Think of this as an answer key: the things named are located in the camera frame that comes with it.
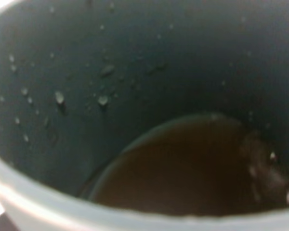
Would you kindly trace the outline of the teal green plastic cup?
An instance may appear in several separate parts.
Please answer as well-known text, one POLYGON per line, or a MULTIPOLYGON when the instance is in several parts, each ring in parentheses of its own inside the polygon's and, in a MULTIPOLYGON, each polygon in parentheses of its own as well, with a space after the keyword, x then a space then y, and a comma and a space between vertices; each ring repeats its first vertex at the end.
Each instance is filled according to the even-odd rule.
POLYGON ((223 113, 289 170, 289 0, 13 0, 0 8, 0 202, 20 231, 289 231, 89 202, 95 171, 151 128, 223 113))

